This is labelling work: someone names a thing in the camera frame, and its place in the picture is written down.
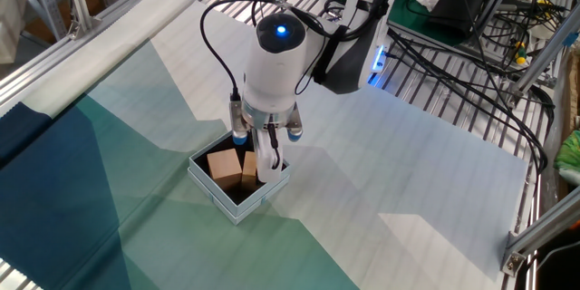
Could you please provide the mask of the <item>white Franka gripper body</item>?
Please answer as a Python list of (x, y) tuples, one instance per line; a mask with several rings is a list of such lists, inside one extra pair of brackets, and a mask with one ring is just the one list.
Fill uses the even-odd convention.
[(256, 154), (256, 172), (263, 183), (277, 183), (281, 180), (283, 154), (278, 144), (277, 131), (252, 130)]

